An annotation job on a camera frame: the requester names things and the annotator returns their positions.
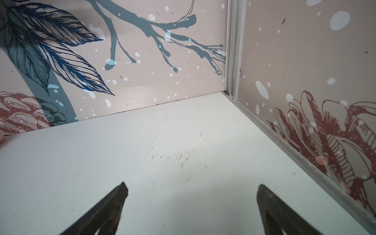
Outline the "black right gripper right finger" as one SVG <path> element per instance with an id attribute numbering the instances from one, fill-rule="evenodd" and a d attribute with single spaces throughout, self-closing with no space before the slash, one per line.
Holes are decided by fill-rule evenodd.
<path id="1" fill-rule="evenodd" d="M 257 203 L 266 235 L 320 235 L 264 184 L 259 185 Z"/>

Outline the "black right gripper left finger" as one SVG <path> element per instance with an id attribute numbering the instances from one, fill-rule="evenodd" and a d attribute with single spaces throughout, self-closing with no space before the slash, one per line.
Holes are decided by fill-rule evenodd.
<path id="1" fill-rule="evenodd" d="M 62 234 L 116 234 L 121 218 L 121 212 L 127 197 L 128 188 L 124 182 L 121 182 Z"/>

